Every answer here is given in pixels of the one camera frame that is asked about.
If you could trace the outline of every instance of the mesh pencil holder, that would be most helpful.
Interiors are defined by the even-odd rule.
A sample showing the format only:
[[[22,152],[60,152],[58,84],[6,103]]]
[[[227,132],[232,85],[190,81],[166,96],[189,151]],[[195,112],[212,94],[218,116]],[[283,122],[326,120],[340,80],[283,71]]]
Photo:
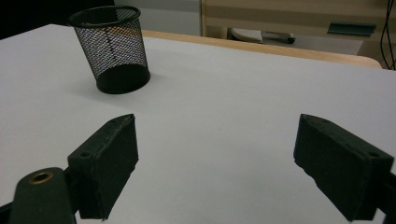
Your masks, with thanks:
[[[99,91],[122,94],[149,82],[145,46],[135,7],[95,7],[69,18]]]

